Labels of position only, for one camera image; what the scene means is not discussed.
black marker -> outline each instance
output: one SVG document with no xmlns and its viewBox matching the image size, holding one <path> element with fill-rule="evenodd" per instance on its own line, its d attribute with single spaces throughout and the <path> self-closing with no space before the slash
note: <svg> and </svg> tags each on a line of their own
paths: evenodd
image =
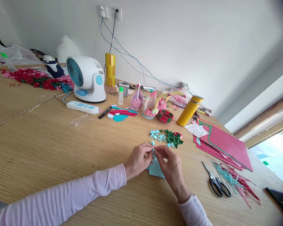
<svg viewBox="0 0 283 226">
<path fill-rule="evenodd" d="M 111 110 L 111 106 L 107 108 L 107 110 L 105 110 L 98 118 L 101 119 L 105 114 L 107 114 L 108 111 Z"/>
</svg>

desk fan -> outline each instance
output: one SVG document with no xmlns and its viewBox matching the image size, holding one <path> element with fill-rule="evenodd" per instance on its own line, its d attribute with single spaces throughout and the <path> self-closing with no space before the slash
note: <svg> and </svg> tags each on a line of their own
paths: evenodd
<svg viewBox="0 0 283 226">
<path fill-rule="evenodd" d="M 100 63 L 87 56 L 69 56 L 66 66 L 74 86 L 75 96 L 87 103 L 101 103 L 106 100 L 105 76 Z"/>
</svg>

penguin figurine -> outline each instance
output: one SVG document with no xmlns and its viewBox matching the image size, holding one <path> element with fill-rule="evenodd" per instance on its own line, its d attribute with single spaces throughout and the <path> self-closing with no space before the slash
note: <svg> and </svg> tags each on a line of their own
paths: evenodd
<svg viewBox="0 0 283 226">
<path fill-rule="evenodd" d="M 47 71 L 53 76 L 53 78 L 59 78 L 65 75 L 61 65 L 58 64 L 52 56 L 44 55 L 43 60 Z"/>
</svg>

electrical outlet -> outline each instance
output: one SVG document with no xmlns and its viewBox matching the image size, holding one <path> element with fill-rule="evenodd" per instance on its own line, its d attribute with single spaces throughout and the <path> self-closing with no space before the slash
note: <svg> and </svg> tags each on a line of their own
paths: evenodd
<svg viewBox="0 0 283 226">
<path fill-rule="evenodd" d="M 114 12 L 115 12 L 116 9 L 119 10 L 119 12 L 116 13 L 116 19 L 122 20 L 122 9 L 121 9 L 121 8 L 118 8 L 118 7 L 114 7 L 113 9 L 114 9 Z"/>
<path fill-rule="evenodd" d="M 105 19 L 109 19 L 109 10 L 107 6 L 100 6 L 100 15 Z"/>
</svg>

blue wire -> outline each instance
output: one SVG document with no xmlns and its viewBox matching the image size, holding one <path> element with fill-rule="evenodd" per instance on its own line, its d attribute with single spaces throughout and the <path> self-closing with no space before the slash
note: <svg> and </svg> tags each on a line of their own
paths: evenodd
<svg viewBox="0 0 283 226">
<path fill-rule="evenodd" d="M 100 29 L 100 33 L 101 33 L 102 37 L 105 39 L 105 41 L 106 41 L 108 44 L 111 44 L 111 43 L 104 37 L 104 35 L 103 35 L 103 33 L 102 33 L 102 24 L 103 24 L 103 22 L 104 22 L 106 28 L 108 29 L 108 31 L 110 32 L 110 34 L 112 35 L 110 29 L 109 29 L 108 26 L 106 25 L 106 23 L 105 23 L 105 21 L 103 20 L 103 18 L 102 18 L 102 20 L 101 20 L 101 25 L 100 25 L 100 28 L 99 28 L 99 29 Z M 130 57 L 132 57 L 133 59 L 135 59 L 135 60 L 139 63 L 141 69 L 142 69 L 142 67 L 144 67 L 144 68 L 150 73 L 150 75 L 151 75 L 152 77 L 150 77 L 150 76 L 144 74 L 144 73 L 143 73 L 143 69 L 142 69 L 142 73 L 141 73 L 140 71 L 136 70 L 137 72 L 143 74 L 144 83 L 145 83 L 145 75 L 146 75 L 147 77 L 154 78 L 155 80 L 159 81 L 159 82 L 162 83 L 162 84 L 168 85 L 168 86 L 170 86 L 170 87 L 179 88 L 178 86 L 170 85 L 170 84 L 168 84 L 168 83 L 166 83 L 166 82 L 164 82 L 164 81 L 161 81 L 161 80 L 157 79 L 156 77 L 154 77 L 154 76 L 151 74 L 151 72 L 150 72 L 145 66 L 143 66 L 142 63 L 140 63 L 140 61 L 139 61 L 136 57 L 132 56 L 130 53 L 128 53 L 128 52 L 122 47 L 122 45 L 119 43 L 119 41 L 116 39 L 115 36 L 114 36 L 113 38 L 117 41 L 117 43 L 120 45 L 120 47 L 121 47 L 127 54 L 125 54 L 125 53 L 123 53 L 123 52 L 120 52 L 120 51 L 117 50 L 114 46 L 112 46 L 112 47 L 121 55 L 121 57 L 122 57 L 134 70 L 136 70 L 136 69 L 122 56 L 122 54 L 127 55 L 127 56 L 130 56 Z"/>
</svg>

